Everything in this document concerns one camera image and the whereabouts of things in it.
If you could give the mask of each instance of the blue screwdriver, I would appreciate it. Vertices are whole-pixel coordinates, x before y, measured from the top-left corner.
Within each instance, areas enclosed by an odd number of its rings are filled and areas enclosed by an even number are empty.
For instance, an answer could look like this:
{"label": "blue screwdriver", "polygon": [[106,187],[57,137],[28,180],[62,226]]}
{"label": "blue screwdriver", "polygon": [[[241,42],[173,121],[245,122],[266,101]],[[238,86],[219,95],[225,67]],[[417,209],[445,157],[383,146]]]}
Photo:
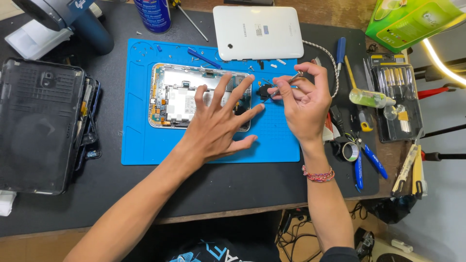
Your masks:
{"label": "blue screwdriver", "polygon": [[336,48],[336,74],[337,76],[340,75],[340,70],[342,69],[343,59],[345,57],[345,50],[346,50],[346,38],[342,37],[338,39],[338,46]]}

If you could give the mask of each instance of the white tablet back cover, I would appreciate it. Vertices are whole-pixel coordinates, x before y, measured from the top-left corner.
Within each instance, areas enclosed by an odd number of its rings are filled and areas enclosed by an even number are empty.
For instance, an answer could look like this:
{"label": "white tablet back cover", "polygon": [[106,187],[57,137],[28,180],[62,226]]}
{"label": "white tablet back cover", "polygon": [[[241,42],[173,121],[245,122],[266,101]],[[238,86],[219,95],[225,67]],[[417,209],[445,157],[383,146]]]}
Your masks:
{"label": "white tablet back cover", "polygon": [[300,58],[298,14],[292,7],[213,8],[222,60]]}

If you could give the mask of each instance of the blue silicone repair mat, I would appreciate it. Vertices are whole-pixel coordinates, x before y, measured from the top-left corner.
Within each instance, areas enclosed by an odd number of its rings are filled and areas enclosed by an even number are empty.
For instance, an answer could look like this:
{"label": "blue silicone repair mat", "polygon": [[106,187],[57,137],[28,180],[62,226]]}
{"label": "blue silicone repair mat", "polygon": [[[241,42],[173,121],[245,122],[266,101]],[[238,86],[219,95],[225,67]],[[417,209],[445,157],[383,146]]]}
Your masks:
{"label": "blue silicone repair mat", "polygon": [[[264,60],[261,70],[257,61],[219,62],[217,49],[212,47],[185,45],[150,40],[129,39],[128,59],[126,62],[126,87],[123,119],[123,144],[121,163],[123,165],[156,165],[168,155],[184,134],[184,130],[154,128],[148,120],[149,92],[152,67],[156,63],[170,63],[199,67],[204,61],[192,61],[188,47],[218,62],[223,70],[247,72],[255,75],[253,83],[253,106],[260,103],[256,91],[258,82],[265,84],[263,78],[289,75],[296,71],[293,66],[296,59],[283,59],[286,65],[276,60]],[[259,138],[248,150],[240,151],[232,156],[224,157],[213,163],[259,163],[259,162],[297,162],[299,161],[299,143],[289,130],[283,113],[283,103],[266,101],[265,110],[251,122],[248,132],[237,132],[234,140],[240,140],[255,134]]]}

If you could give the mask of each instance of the blue spray can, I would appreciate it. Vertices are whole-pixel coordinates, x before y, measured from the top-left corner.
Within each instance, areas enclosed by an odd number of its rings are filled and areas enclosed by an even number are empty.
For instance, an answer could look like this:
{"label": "blue spray can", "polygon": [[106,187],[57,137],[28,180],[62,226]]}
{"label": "blue spray can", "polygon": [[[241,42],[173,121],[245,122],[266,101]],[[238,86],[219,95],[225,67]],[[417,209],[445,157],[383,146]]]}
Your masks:
{"label": "blue spray can", "polygon": [[147,30],[161,34],[171,26],[168,0],[134,0]]}

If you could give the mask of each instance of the black desk mat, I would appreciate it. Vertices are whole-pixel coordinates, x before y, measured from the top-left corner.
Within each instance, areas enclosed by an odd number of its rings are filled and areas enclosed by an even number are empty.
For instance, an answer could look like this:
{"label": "black desk mat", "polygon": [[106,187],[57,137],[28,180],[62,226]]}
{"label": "black desk mat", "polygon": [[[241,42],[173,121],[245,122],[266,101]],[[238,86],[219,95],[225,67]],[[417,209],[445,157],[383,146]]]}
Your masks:
{"label": "black desk mat", "polygon": [[[78,45],[82,67],[102,83],[103,95],[98,112],[102,157],[88,161],[84,172],[74,177],[73,184],[63,195],[45,196],[20,193],[8,217],[0,217],[0,236],[80,228],[91,226],[120,197],[146,177],[155,166],[123,166],[120,163],[125,86],[126,45],[128,38],[190,43],[216,47],[211,13],[187,11],[208,37],[206,42],[189,21],[172,10],[172,27],[165,34],[151,34],[143,26],[132,4],[98,0],[97,5],[106,16],[103,25],[115,39],[115,48],[104,56],[96,56],[86,45]],[[19,55],[3,39],[31,19],[18,15],[0,21],[0,60]],[[339,37],[347,38],[347,55],[352,63],[356,82],[365,86],[362,59],[365,54],[364,34],[361,30],[301,24],[303,39],[323,45],[336,53]],[[305,56],[299,62],[310,61],[319,55],[329,69],[330,85],[333,70],[326,55],[305,45]],[[340,91],[333,103],[342,105],[347,129],[350,129],[349,109],[356,108],[348,100],[346,70],[340,76]],[[375,150],[374,133],[363,134],[364,141]],[[366,156],[363,157],[364,190],[354,187],[354,167],[337,161],[326,146],[330,164],[344,197],[376,194],[379,175]],[[177,217],[245,208],[269,207],[307,201],[306,178],[302,176],[303,161],[294,163],[211,164],[204,165],[170,198],[159,217]]]}

